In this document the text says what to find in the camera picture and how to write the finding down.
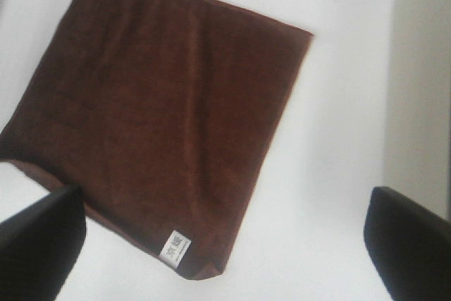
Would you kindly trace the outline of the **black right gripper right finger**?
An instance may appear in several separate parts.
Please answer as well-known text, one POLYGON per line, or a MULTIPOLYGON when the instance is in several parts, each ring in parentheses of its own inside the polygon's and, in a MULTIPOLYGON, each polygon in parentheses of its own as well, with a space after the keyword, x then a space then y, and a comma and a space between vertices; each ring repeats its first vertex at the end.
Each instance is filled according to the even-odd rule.
POLYGON ((389 187, 376 187, 364 243, 393 300, 450 299, 449 221, 389 187))

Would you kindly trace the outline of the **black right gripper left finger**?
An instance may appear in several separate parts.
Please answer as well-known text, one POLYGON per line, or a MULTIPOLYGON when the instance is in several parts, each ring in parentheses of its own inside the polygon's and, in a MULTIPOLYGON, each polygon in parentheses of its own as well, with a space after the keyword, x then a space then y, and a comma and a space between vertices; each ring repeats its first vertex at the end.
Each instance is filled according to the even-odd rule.
POLYGON ((1 222, 1 299, 55 300, 85 236, 82 191, 72 185, 1 222))

